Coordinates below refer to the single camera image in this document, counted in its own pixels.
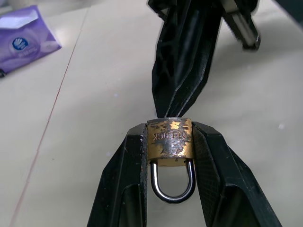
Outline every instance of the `white table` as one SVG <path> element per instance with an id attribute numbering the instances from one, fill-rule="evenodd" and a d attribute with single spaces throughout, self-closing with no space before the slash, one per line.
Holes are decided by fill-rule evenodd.
<path id="1" fill-rule="evenodd" d="M 63 48 L 0 81 L 1 227 L 86 226 L 102 170 L 128 129 L 156 118 L 161 20 L 144 0 L 78 4 L 43 8 Z M 185 117 L 220 131 L 282 225 L 300 227 L 303 32 L 269 0 L 254 20 L 257 53 L 243 52 L 222 25 L 209 81 Z M 184 190 L 185 168 L 160 172 L 164 191 Z M 149 187 L 148 226 L 188 225 L 204 226 L 197 190 L 171 206 Z"/>

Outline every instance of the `tissue pack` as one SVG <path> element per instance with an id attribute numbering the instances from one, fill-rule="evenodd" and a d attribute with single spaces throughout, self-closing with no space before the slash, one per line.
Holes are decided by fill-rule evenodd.
<path id="1" fill-rule="evenodd" d="M 0 74 L 7 74 L 60 48 L 37 6 L 0 16 Z"/>

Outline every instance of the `scratched brass surface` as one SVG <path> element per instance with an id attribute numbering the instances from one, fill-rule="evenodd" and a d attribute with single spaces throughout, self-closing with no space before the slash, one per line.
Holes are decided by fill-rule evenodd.
<path id="1" fill-rule="evenodd" d="M 160 118 L 147 122 L 148 160 L 158 166 L 185 166 L 194 159 L 192 122 L 185 118 Z"/>

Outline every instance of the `padlock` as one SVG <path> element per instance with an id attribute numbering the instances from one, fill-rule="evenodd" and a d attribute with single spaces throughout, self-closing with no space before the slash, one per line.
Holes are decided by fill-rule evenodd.
<path id="1" fill-rule="evenodd" d="M 184 118 L 160 118 L 147 122 L 148 162 L 151 165 L 151 185 L 155 194 L 168 203 L 181 203 L 195 191 L 194 146 L 192 122 Z M 171 197 L 162 192 L 158 166 L 186 166 L 188 185 L 184 193 Z"/>

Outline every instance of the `logo on tissue pack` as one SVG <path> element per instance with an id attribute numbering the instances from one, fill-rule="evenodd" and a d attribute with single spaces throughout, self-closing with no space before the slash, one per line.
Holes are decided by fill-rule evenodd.
<path id="1" fill-rule="evenodd" d="M 17 51 L 24 50 L 28 46 L 28 41 L 25 38 L 18 37 L 13 41 L 13 47 Z"/>

